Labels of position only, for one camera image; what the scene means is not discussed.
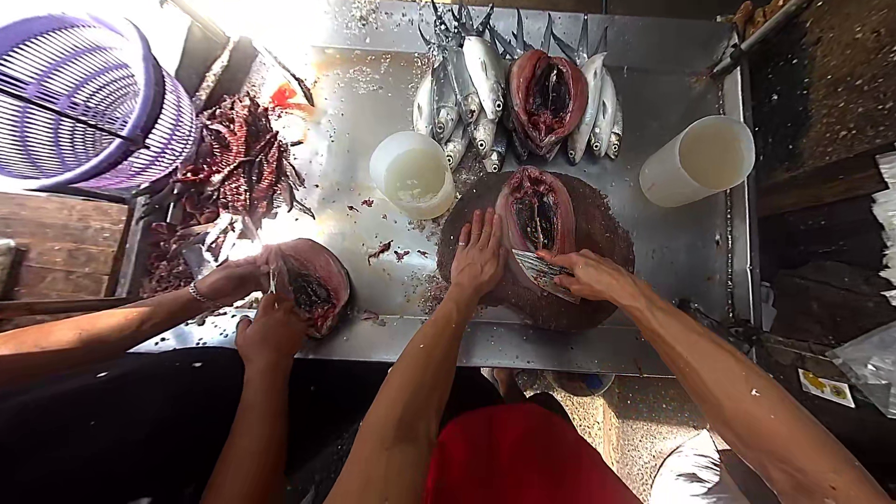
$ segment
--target tuna steak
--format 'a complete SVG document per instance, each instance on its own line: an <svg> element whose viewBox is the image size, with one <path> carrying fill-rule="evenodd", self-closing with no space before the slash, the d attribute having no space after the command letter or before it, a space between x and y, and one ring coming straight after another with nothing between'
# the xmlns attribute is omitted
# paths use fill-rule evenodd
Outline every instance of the tuna steak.
<svg viewBox="0 0 896 504"><path fill-rule="evenodd" d="M575 215L566 187L557 177L535 168L518 168L504 184L495 203L504 217L502 242L508 249L557 254L575 251ZM540 291L515 260L507 261L513 275L526 287Z"/></svg>
<svg viewBox="0 0 896 504"><path fill-rule="evenodd" d="M536 154L552 152L582 120L588 83L568 59L526 51L513 62L507 81L513 123Z"/></svg>

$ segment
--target plastic bag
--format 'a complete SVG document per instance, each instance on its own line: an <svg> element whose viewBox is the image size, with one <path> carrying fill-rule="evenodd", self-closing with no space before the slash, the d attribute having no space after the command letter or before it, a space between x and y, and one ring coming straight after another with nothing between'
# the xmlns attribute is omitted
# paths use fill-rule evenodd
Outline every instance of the plastic bag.
<svg viewBox="0 0 896 504"><path fill-rule="evenodd" d="M883 414L896 418L896 322L827 352Z"/></svg>

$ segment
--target silver bracelet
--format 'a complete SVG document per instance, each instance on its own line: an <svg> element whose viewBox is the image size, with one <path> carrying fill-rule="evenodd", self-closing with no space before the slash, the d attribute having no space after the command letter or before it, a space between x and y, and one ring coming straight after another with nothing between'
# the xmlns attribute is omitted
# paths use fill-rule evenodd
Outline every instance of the silver bracelet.
<svg viewBox="0 0 896 504"><path fill-rule="evenodd" d="M197 298L199 301L201 301L207 305L211 305L212 308L215 308L215 309L226 308L225 305L218 303L216 300L210 300L210 299L206 298L205 296L203 296L199 292L199 289L196 289L196 281L190 282L190 287L187 290L190 291L190 294L192 294L194 298Z"/></svg>

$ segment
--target white plastic container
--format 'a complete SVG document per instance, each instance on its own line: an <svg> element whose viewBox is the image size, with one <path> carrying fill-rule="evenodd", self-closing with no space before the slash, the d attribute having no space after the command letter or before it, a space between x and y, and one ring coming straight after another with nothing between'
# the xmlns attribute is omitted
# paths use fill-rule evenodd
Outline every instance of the white plastic container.
<svg viewBox="0 0 896 504"><path fill-rule="evenodd" d="M688 204L743 182L755 158L753 135L744 123L704 117L644 162L641 189L659 206Z"/></svg>
<svg viewBox="0 0 896 504"><path fill-rule="evenodd" d="M412 219L433 219L454 200L454 180L442 146L413 131L388 136L370 155L370 178Z"/></svg>

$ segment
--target purple basket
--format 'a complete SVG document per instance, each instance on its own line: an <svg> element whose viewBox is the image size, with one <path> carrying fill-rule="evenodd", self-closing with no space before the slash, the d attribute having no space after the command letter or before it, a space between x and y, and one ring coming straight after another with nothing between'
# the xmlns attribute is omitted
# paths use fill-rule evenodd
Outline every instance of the purple basket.
<svg viewBox="0 0 896 504"><path fill-rule="evenodd" d="M0 28L0 87L142 139L126 140L0 94L0 183L136 187L180 166L197 135L184 89L130 22L45 15Z"/></svg>

